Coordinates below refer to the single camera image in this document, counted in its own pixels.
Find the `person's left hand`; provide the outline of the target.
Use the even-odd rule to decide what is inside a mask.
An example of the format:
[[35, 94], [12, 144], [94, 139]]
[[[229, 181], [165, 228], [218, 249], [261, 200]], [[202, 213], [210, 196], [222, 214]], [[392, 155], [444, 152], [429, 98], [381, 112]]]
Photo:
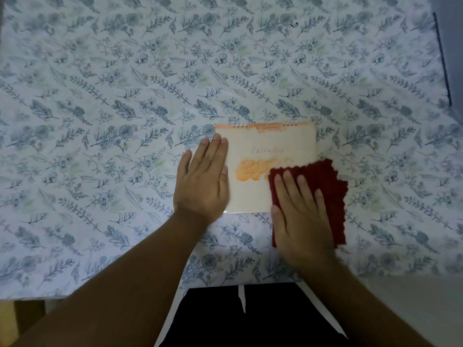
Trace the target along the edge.
[[221, 193], [221, 170], [226, 166], [228, 139], [221, 137], [221, 144], [210, 167], [204, 167], [204, 154], [211, 139], [204, 138], [192, 152], [188, 173], [180, 178], [180, 164], [173, 196], [175, 215], [201, 219], [207, 226], [224, 213], [230, 193]]

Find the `person's right hand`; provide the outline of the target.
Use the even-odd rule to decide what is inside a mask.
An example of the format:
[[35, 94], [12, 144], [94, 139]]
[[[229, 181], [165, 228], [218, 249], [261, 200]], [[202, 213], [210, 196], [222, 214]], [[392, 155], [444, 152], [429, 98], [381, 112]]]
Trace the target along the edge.
[[299, 203], [292, 203], [288, 198], [283, 175], [276, 175], [274, 182], [282, 210], [282, 230], [274, 232], [280, 257], [301, 276], [331, 270], [337, 260], [327, 210], [326, 220], [322, 221], [316, 212], [314, 194], [303, 175], [295, 180]]

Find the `dark red cleaning cloth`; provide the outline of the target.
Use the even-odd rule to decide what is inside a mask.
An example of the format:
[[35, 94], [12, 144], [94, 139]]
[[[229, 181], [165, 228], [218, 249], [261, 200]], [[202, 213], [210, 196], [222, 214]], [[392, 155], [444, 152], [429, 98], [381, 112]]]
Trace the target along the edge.
[[347, 181], [338, 179], [338, 171], [333, 168], [333, 161], [331, 159], [324, 159], [301, 167], [271, 169], [269, 172], [269, 188], [272, 204], [276, 206], [280, 206], [280, 203], [276, 194], [274, 179], [276, 175], [283, 175], [286, 170], [290, 171], [294, 180], [296, 180], [299, 175], [303, 175], [312, 194], [314, 194], [316, 190], [321, 190], [333, 235], [334, 248], [337, 248], [339, 245], [345, 245], [344, 197], [349, 187]]

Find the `white orange spiral desk calendar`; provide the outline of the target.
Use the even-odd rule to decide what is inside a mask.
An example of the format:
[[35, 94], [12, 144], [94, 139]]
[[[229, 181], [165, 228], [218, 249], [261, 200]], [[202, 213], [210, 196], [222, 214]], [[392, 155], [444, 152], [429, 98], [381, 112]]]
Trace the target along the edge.
[[318, 159], [314, 122], [217, 124], [215, 130], [229, 143], [227, 214], [268, 212], [270, 170], [301, 167]]

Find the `person's left forearm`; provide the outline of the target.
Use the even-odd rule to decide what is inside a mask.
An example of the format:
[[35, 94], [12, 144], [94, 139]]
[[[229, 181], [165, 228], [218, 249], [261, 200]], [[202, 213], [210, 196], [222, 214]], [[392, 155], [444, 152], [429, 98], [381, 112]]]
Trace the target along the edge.
[[179, 208], [11, 347], [154, 347], [187, 260], [220, 215]]

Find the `person's right forearm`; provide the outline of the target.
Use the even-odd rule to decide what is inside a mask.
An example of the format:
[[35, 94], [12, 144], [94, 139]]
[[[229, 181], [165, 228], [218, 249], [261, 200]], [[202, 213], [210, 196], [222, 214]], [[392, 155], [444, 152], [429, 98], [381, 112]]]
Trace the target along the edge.
[[297, 272], [356, 346], [434, 347], [337, 260]]

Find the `white blue floral tablecloth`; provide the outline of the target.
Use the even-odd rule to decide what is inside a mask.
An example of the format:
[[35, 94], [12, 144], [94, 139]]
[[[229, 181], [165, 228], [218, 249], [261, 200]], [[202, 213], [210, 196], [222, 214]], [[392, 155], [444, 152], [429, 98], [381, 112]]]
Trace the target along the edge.
[[173, 214], [215, 125], [313, 122], [360, 277], [463, 274], [434, 0], [0, 0], [0, 299], [69, 295]]

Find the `person's black clothing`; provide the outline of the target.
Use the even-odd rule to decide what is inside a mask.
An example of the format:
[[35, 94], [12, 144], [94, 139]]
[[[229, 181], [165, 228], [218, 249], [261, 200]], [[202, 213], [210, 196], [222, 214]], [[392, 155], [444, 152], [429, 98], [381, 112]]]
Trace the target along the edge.
[[294, 282], [188, 289], [159, 347], [355, 347]]

